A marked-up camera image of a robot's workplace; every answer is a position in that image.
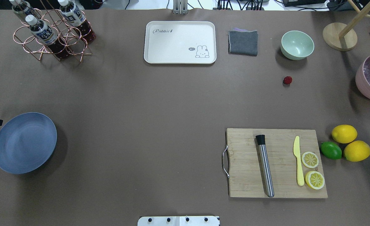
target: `wooden cutting board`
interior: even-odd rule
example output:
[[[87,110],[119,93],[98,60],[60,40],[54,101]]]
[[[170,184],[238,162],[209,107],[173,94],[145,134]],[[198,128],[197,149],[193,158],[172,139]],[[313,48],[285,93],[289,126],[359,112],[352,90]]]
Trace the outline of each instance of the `wooden cutting board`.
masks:
[[[302,164],[303,174],[315,170],[325,175],[321,165],[315,130],[227,129],[229,155],[229,196],[268,198],[264,193],[256,135],[265,135],[267,156],[274,185],[274,198],[327,198],[326,185],[320,190],[297,184],[297,160],[292,152],[295,136],[300,137],[301,155],[313,152],[319,158],[316,169]]]

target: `pink bowl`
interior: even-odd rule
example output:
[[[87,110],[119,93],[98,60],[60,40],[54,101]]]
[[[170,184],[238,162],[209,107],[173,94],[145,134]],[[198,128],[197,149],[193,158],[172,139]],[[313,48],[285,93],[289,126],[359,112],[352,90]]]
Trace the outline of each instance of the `pink bowl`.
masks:
[[[370,99],[370,56],[359,67],[355,76],[355,83],[359,91]]]

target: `gray cloth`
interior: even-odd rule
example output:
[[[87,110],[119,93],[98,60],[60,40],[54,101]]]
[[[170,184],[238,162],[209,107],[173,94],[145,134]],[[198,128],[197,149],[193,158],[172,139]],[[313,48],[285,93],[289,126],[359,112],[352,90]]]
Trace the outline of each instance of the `gray cloth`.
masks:
[[[258,32],[257,30],[241,30],[235,28],[228,31],[229,52],[245,54],[250,56],[258,55]]]

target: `mint green bowl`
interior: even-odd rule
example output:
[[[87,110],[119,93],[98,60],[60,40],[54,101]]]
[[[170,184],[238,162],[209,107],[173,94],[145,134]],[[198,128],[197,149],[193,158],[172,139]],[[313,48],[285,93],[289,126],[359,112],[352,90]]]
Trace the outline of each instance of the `mint green bowl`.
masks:
[[[301,60],[311,55],[314,43],[309,35],[299,30],[285,33],[281,39],[281,52],[288,59]]]

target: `black muddler tip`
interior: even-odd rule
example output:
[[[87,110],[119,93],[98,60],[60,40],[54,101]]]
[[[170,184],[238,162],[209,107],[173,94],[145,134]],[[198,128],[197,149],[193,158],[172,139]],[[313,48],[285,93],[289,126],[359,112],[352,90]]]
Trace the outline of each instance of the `black muddler tip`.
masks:
[[[258,145],[263,145],[263,144],[265,145],[264,134],[257,135],[256,141],[258,142]]]

